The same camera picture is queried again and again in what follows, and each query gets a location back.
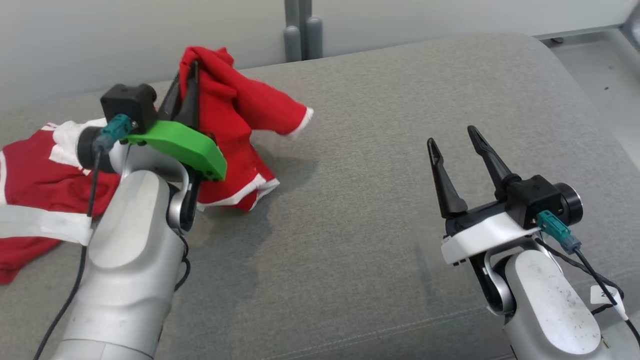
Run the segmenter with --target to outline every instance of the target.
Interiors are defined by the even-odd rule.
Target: couch cushion
[[[581,195],[584,253],[637,311],[639,173],[560,62],[523,35],[446,38],[245,70],[316,110],[294,142],[253,140],[282,185],[249,214],[212,209],[188,236],[158,359],[498,359],[510,356],[470,266],[447,266],[426,142],[470,207],[492,184],[466,126],[511,170]],[[159,84],[159,93],[167,83]],[[5,117],[3,143],[100,114],[99,94]],[[1,358],[36,349],[74,280],[64,245],[0,290]],[[587,299],[592,281],[566,269]],[[51,354],[63,320],[45,354]]]

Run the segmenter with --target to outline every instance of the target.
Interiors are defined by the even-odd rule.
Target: red cloth
[[[200,66],[200,132],[214,134],[227,159],[225,180],[202,184],[199,208],[228,205],[251,210],[260,197],[279,184],[249,141],[252,129],[296,135],[307,125],[313,110],[272,86],[240,74],[225,48],[185,50],[180,62],[182,96],[195,60]]]
[[[11,143],[0,152],[0,185],[4,184],[0,186],[0,206],[86,212],[91,175],[79,166],[56,161],[55,127],[45,126],[27,140]],[[106,210],[119,182],[118,175],[100,175],[95,199],[97,215]],[[0,239],[0,284],[11,282],[20,268],[59,242],[49,238]]]
[[[279,184],[249,141],[252,129],[294,137],[307,125],[313,110],[234,70],[226,49],[186,49],[180,63],[183,95],[194,60],[200,63],[200,131],[215,136],[227,160],[224,181],[202,183],[198,208],[233,206],[249,211]],[[76,158],[76,141],[84,126],[105,124],[104,119],[82,125],[49,124],[31,138],[7,145],[0,152],[0,206],[85,213],[92,179]],[[100,174],[96,215],[106,210],[119,182],[117,174]],[[11,282],[20,268],[59,242],[36,237],[0,239],[0,284]]]

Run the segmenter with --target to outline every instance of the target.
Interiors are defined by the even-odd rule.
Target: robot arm
[[[223,179],[226,172],[214,140],[197,131],[197,91],[195,69],[184,100],[174,81],[156,113],[153,88],[116,85],[101,103],[108,119],[127,115],[133,131],[126,141],[106,153],[95,144],[107,128],[88,127],[80,136],[83,167],[99,157],[100,168],[122,180],[86,249],[82,282],[53,359],[154,357],[180,264],[189,266],[182,235],[193,225],[200,181]]]
[[[471,264],[488,309],[504,317],[504,332],[517,359],[630,359],[622,355],[627,349],[604,345],[595,318],[554,257],[537,242],[541,241],[538,226],[546,229],[546,224],[539,224],[540,214],[566,225],[582,219],[576,191],[564,183],[551,184],[540,175],[522,180],[474,126],[468,127],[468,133],[491,175],[496,201],[469,210],[444,169],[435,141],[429,139],[433,179],[445,218],[445,261],[454,266]],[[573,242],[563,245],[565,250],[579,247],[570,238]],[[513,249],[520,252],[503,254]]]

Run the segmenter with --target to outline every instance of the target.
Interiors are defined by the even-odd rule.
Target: black cable
[[[607,279],[606,277],[598,274],[593,269],[593,267],[591,266],[589,261],[587,261],[587,259],[584,257],[584,255],[582,254],[580,249],[577,249],[575,251],[575,254],[576,254],[576,256],[578,256],[578,258],[580,259],[582,264],[580,264],[579,262],[569,258],[568,256],[565,256],[564,254],[561,254],[559,251],[557,251],[556,249],[554,249],[551,246],[549,246],[549,244],[545,243],[542,240],[542,233],[540,233],[540,237],[535,238],[535,240],[542,247],[544,247],[547,251],[549,251],[552,255],[561,258],[562,260],[564,260],[565,262],[567,262],[571,266],[575,266],[575,267],[581,269],[582,271],[584,271],[587,274],[591,275],[595,279],[595,281],[598,283],[598,285],[600,286],[600,288],[602,289],[604,294],[607,296],[609,301],[611,301],[611,304],[605,304],[605,305],[600,306],[599,308],[593,310],[591,312],[592,315],[601,313],[602,311],[604,311],[606,309],[609,309],[610,307],[613,307],[614,305],[618,304],[616,302],[616,299],[613,298],[613,295],[611,295],[611,292],[609,291],[609,289],[605,286],[605,284],[609,285],[609,286],[612,286],[613,288],[616,288],[616,290],[620,294],[620,300],[624,300],[625,299],[624,291],[622,291],[622,289],[618,285],[616,285],[613,281],[611,281],[611,280]],[[625,320],[625,324],[629,327],[629,330],[631,330],[631,333],[633,333],[633,335],[636,338],[636,341],[638,343],[638,347],[640,347],[640,334],[638,334],[638,330],[636,329],[634,324],[631,322],[631,319]]]
[[[613,295],[611,295],[611,291],[609,291],[609,289],[606,286],[604,286],[604,283],[602,282],[602,280],[598,276],[596,276],[598,273],[595,272],[595,270],[593,269],[591,264],[589,264],[589,261],[587,261],[587,259],[584,257],[584,255],[582,254],[580,249],[575,249],[575,254],[578,256],[578,258],[580,258],[580,261],[589,270],[589,273],[591,273],[593,278],[596,280],[596,282],[598,283],[598,285],[600,286],[600,288],[604,292],[604,294],[607,295],[607,299],[609,299],[609,301],[611,301],[611,304],[613,304],[613,306],[618,305],[618,302],[616,301],[616,299],[614,299]],[[625,324],[629,327],[629,330],[631,330],[631,333],[633,333],[633,335],[636,338],[636,341],[638,343],[638,347],[640,347],[640,335],[638,335],[638,330],[636,329],[634,324],[631,322],[631,319],[627,318],[625,320]]]
[[[93,203],[95,202],[95,193],[98,189],[98,173],[100,166],[100,157],[102,151],[97,151],[95,154],[95,161],[93,162],[93,180],[91,181],[91,194],[89,194],[89,206],[86,210],[86,216],[93,218]]]
[[[187,281],[187,278],[191,273],[191,262],[189,261],[189,259],[187,259],[187,255],[189,255],[189,244],[187,244],[187,240],[184,238],[183,235],[178,234],[178,236],[180,236],[180,240],[182,240],[182,243],[184,244],[184,252],[182,253],[182,262],[185,265],[185,269],[184,269],[184,275],[182,276],[180,281],[178,281],[178,283],[175,285],[173,292],[178,291],[178,289],[184,284],[184,282]]]
[[[51,325],[49,325],[49,328],[47,329],[47,332],[44,334],[42,341],[40,341],[40,346],[38,347],[38,350],[36,351],[35,356],[33,356],[33,360],[38,360],[40,358],[40,355],[42,355],[42,351],[44,350],[44,347],[47,344],[47,341],[49,340],[49,336],[51,336],[51,333],[53,333],[53,329],[56,328],[56,325],[58,324],[62,316],[65,314],[65,311],[71,304],[71,301],[74,299],[78,291],[78,287],[80,287],[80,280],[82,279],[82,274],[84,272],[85,261],[86,261],[86,246],[83,246],[82,251],[80,252],[80,265],[78,266],[78,275],[76,276],[74,287],[71,288],[71,292],[67,297],[67,301],[65,301],[65,304],[62,305],[62,308],[60,309],[60,311],[58,311],[56,318],[53,319],[53,321],[51,322]]]
[[[636,338],[636,341],[638,342],[638,346],[640,347],[640,334],[638,334],[638,330],[636,329],[634,324],[631,322],[631,319],[625,320],[625,324],[629,327],[631,332],[634,334],[634,337]]]
[[[572,258],[569,258],[568,256],[566,256],[566,255],[564,255],[564,254],[560,253],[558,250],[556,250],[556,249],[552,248],[549,244],[545,243],[545,242],[541,239],[541,237],[540,237],[540,238],[536,238],[535,240],[536,240],[536,242],[537,242],[538,244],[540,244],[540,245],[541,245],[542,247],[544,247],[547,251],[549,251],[553,256],[555,256],[555,257],[557,257],[557,258],[561,258],[564,262],[568,263],[569,265],[571,265],[571,266],[575,266],[575,267],[579,268],[580,270],[582,270],[583,272],[585,272],[585,273],[587,273],[587,274],[589,274],[589,275],[593,276],[593,274],[592,274],[591,272],[589,272],[589,269],[588,269],[586,266],[584,266],[583,264],[580,264],[580,263],[579,263],[579,262],[577,262],[576,260],[573,260]],[[609,285],[609,286],[611,286],[611,287],[615,288],[615,289],[618,291],[618,293],[620,293],[620,299],[621,299],[621,300],[624,300],[624,299],[625,299],[625,292],[624,292],[624,291],[622,291],[622,289],[621,289],[621,288],[620,288],[620,287],[619,287],[615,282],[613,282],[613,281],[611,281],[611,280],[607,279],[606,277],[604,277],[604,276],[602,276],[602,275],[600,275],[600,274],[598,274],[598,273],[596,273],[596,275],[597,275],[597,276],[598,276],[598,278],[599,278],[602,282],[604,282],[606,285]],[[609,309],[610,307],[613,307],[613,305],[611,305],[611,304],[604,304],[604,305],[602,305],[602,306],[600,306],[600,307],[598,307],[598,308],[594,309],[594,310],[591,312],[591,314],[592,314],[592,315],[599,314],[599,313],[601,313],[602,311],[605,311],[606,309]]]
[[[98,151],[98,153],[95,156],[95,162],[93,163],[93,179],[91,183],[91,194],[89,195],[89,206],[86,210],[86,216],[88,216],[89,218],[93,218],[93,203],[95,202],[95,193],[98,188],[100,155],[101,155],[101,152]],[[73,288],[71,288],[71,292],[69,293],[69,296],[67,297],[67,300],[65,301],[64,305],[62,305],[62,308],[58,311],[58,314],[49,325],[47,332],[42,337],[42,340],[40,341],[40,346],[38,347],[36,354],[33,356],[33,360],[38,360],[40,358],[40,356],[42,355],[42,351],[44,350],[44,347],[47,344],[47,341],[49,341],[49,337],[51,337],[51,334],[53,333],[53,330],[56,328],[58,322],[67,311],[67,308],[69,307],[69,305],[71,305],[71,302],[73,301],[74,297],[76,297],[76,293],[78,291],[78,288],[80,287],[80,281],[82,280],[82,275],[84,273],[85,263],[86,263],[86,246],[82,246],[82,249],[80,251],[80,265],[78,266],[78,273],[76,275],[76,281],[74,282],[74,286]]]
[[[184,270],[184,275],[182,276],[180,281],[178,281],[178,283],[175,285],[175,288],[173,289],[174,292],[178,291],[178,289],[184,284],[184,282],[187,281],[187,278],[189,277],[189,273],[191,273],[191,262],[189,262],[189,259],[184,258],[182,262],[186,265],[186,268]]]

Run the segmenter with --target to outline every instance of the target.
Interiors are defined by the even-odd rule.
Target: teal connector
[[[580,249],[582,243],[575,236],[571,235],[571,230],[549,210],[538,214],[538,227],[545,233],[551,235],[560,243],[562,249],[569,255]]]
[[[93,141],[93,151],[105,154],[113,149],[116,141],[122,140],[133,130],[131,119],[124,114],[118,114],[100,130],[100,135]]]

